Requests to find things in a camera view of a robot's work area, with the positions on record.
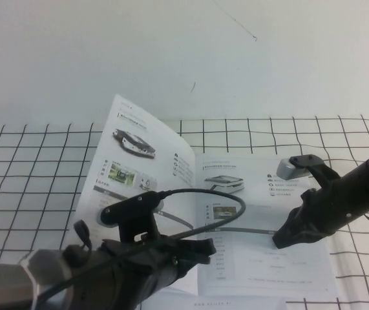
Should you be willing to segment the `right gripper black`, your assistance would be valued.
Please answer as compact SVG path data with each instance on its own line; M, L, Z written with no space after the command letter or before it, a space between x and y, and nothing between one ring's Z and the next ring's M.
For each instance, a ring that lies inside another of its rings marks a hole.
M302 206L292 209L273 235L273 243L278 249L319 241L352 220L352 211L331 190L310 189L301 198Z

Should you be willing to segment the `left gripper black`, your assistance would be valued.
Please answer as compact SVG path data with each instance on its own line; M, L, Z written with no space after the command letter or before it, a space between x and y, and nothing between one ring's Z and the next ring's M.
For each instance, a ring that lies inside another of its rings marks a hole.
M124 291L158 291L183 278L194 266L210 264L212 238L178 240L144 250L106 268L101 282Z

